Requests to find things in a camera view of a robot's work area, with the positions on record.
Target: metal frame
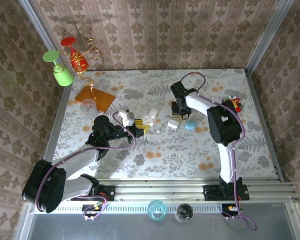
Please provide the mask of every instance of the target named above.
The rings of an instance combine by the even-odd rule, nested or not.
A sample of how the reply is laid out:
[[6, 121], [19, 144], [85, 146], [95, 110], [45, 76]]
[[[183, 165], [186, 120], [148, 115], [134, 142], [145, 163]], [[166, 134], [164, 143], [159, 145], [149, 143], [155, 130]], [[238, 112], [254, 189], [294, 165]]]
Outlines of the metal frame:
[[[217, 179], [153, 179], [135, 180], [98, 179], [101, 185], [115, 186], [114, 202], [111, 205], [149, 204], [162, 200], [167, 204], [233, 204], [234, 201], [205, 201], [203, 186], [218, 185]], [[298, 195], [291, 182], [278, 180], [243, 180], [247, 185], [250, 200], [245, 203], [291, 203], [298, 201]], [[82, 206], [82, 202], [62, 202], [61, 207]]]
[[[30, 3], [30, 1], [29, 0], [20, 0], [19, 2], [23, 6], [27, 15], [29, 16], [32, 24], [34, 25], [36, 31], [40, 35], [40, 37], [43, 40], [43, 43], [45, 44], [47, 49], [48, 50], [58, 49], [55, 46], [54, 42], [52, 41], [48, 31], [44, 27], [41, 19], [39, 18], [39, 14], [35, 11], [35, 8]], [[58, 63], [64, 62], [63, 56], [60, 56], [60, 59], [58, 59], [57, 62]], [[55, 154], [55, 150], [56, 150], [56, 146], [57, 146], [57, 142], [58, 142], [58, 138], [59, 138], [59, 134], [60, 134], [60, 130], [61, 130], [62, 122], [64, 119], [64, 115], [66, 112], [67, 102], [68, 102], [71, 90], [72, 90], [72, 84], [64, 87], [62, 96], [60, 99], [60, 104], [59, 104], [58, 110], [55, 115], [51, 134], [50, 134], [49, 141], [48, 141], [48, 144], [46, 147], [46, 151], [45, 151], [44, 157], [43, 157], [45, 160], [50, 161], [50, 162], [52, 161], [54, 154]], [[16, 231], [13, 236], [14, 240], [27, 239], [29, 230], [30, 230], [30, 226], [31, 226], [31, 222], [33, 220], [34, 211], [35, 211], [35, 206], [33, 204], [25, 203], [23, 205], [23, 208], [21, 210], [21, 217], [18, 221]]]
[[285, 206], [289, 214], [295, 238], [300, 240], [300, 203], [287, 202]]
[[269, 148], [269, 152], [271, 154], [272, 162], [275, 166], [275, 169], [276, 169], [276, 172], [278, 174], [279, 180], [281, 182], [285, 182], [285, 177], [284, 177], [284, 174], [281, 170], [280, 163], [279, 163], [279, 160], [278, 160], [278, 157], [277, 157], [277, 154], [276, 154], [276, 150], [275, 150], [275, 147], [273, 145], [273, 142], [272, 142], [272, 139], [271, 139], [271, 136], [270, 136], [270, 132], [269, 132], [269, 129], [267, 127], [266, 119], [265, 119], [265, 116], [262, 112], [262, 108], [261, 108], [261, 105], [260, 105], [260, 102], [259, 102], [259, 98], [258, 98], [256, 89], [255, 89], [255, 86], [252, 82], [251, 75], [250, 75], [248, 70], [244, 70], [244, 72], [245, 72], [245, 75], [246, 75], [246, 78], [247, 78], [247, 81], [248, 81], [248, 84], [249, 84], [249, 88], [250, 88], [252, 99], [253, 99], [253, 102], [254, 102], [254, 105], [255, 105], [255, 108], [256, 108], [256, 112], [257, 112], [258, 117], [260, 119], [260, 125], [261, 125], [263, 133], [264, 133], [264, 138], [265, 138], [266, 144]]
[[270, 42], [274, 38], [281, 22], [285, 18], [289, 8], [293, 4], [293, 0], [280, 0], [276, 6], [274, 13], [267, 24], [263, 35], [261, 36], [253, 54], [246, 66], [247, 71], [252, 74], [258, 66], [261, 58], [265, 54]]
[[[85, 202], [87, 205], [96, 204], [95, 201]], [[174, 214], [179, 203], [165, 203], [167, 214]], [[148, 214], [149, 203], [126, 203], [109, 202], [102, 214]], [[221, 214], [221, 203], [196, 203], [192, 204], [193, 212], [197, 214]], [[83, 205], [81, 202], [71, 201], [67, 204], [60, 204], [51, 214], [82, 214]]]

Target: white block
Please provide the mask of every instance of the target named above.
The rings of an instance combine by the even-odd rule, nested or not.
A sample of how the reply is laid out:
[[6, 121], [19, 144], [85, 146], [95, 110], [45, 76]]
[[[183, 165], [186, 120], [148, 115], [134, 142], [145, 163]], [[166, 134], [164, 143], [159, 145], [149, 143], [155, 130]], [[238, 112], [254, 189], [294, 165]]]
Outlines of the white block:
[[152, 127], [154, 125], [154, 120], [151, 118], [143, 117], [142, 125], [150, 125], [150, 127]]
[[158, 110], [157, 109], [151, 109], [151, 111], [149, 112], [149, 115], [154, 119], [158, 114]]
[[176, 120], [170, 119], [168, 121], [168, 126], [173, 128], [173, 129], [177, 129], [179, 126], [179, 122], [177, 122]]

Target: floral tablecloth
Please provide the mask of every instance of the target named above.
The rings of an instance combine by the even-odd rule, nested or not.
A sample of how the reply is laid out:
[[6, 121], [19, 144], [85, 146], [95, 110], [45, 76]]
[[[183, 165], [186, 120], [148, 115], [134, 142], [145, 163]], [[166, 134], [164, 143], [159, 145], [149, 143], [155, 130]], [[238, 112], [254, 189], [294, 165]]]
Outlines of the floral tablecloth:
[[[241, 98], [243, 111], [238, 115], [244, 123], [246, 137], [237, 145], [237, 165], [243, 177], [275, 178], [276, 172], [266, 144], [258, 114], [243, 69], [198, 70], [206, 77], [201, 94], [215, 101], [232, 95]], [[130, 110], [136, 118], [147, 116], [151, 109], [158, 116], [149, 132], [137, 139], [129, 150], [110, 150], [99, 162], [83, 168], [98, 178], [133, 177], [187, 177], [217, 178], [221, 164], [218, 147], [209, 132], [208, 119], [194, 111], [189, 120], [197, 123], [194, 130], [185, 128], [186, 120], [172, 116], [174, 96], [170, 86], [191, 70], [134, 70], [86, 72], [94, 79], [94, 87], [115, 95], [115, 100], [105, 113], [112, 119], [117, 110]], [[198, 88], [202, 78], [190, 75], [183, 80], [186, 88]], [[93, 121], [80, 110], [75, 100], [85, 81], [75, 78], [65, 111], [54, 159], [61, 158], [78, 148], [88, 139]], [[168, 127], [168, 120], [180, 123], [177, 129]], [[126, 146], [126, 139], [110, 142], [112, 147]]]

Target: green glass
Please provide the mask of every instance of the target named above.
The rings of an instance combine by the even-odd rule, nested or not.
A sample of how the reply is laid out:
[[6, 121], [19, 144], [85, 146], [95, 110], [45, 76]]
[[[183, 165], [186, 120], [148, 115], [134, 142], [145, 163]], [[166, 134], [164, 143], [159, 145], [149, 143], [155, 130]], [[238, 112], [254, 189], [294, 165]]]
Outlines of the green glass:
[[60, 53], [56, 50], [47, 51], [42, 59], [47, 63], [54, 63], [53, 75], [60, 86], [69, 86], [73, 83], [75, 76], [72, 75], [71, 71], [63, 64], [56, 63], [56, 59]]

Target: clear drinking glass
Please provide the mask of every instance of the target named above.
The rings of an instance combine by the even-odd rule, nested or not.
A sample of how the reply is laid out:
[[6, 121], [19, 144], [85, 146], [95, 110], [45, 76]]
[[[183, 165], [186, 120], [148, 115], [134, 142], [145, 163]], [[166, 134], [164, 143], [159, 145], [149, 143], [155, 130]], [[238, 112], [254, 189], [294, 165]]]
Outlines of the clear drinking glass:
[[180, 223], [185, 223], [186, 221], [191, 219], [193, 215], [194, 215], [194, 209], [192, 208], [192, 206], [187, 203], [183, 203], [178, 206], [175, 213], [175, 218]]
[[148, 215], [151, 219], [160, 221], [167, 215], [167, 206], [163, 201], [154, 200], [148, 205]]
[[94, 119], [98, 115], [97, 105], [93, 99], [83, 100], [80, 104], [80, 109], [90, 119]]

